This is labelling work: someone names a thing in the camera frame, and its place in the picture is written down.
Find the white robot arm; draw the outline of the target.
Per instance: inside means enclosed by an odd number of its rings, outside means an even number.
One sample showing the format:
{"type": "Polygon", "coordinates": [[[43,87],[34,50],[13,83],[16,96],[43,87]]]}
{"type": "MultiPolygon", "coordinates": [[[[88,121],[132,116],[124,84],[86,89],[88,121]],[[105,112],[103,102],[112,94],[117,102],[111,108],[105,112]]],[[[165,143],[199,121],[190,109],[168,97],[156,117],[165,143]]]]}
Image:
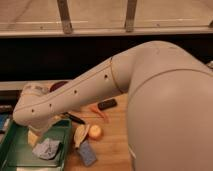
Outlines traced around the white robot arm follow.
{"type": "Polygon", "coordinates": [[[16,123],[42,134],[57,114],[126,93],[135,171],[213,171],[213,70],[173,43],[140,44],[44,89],[23,88],[16,123]]]}

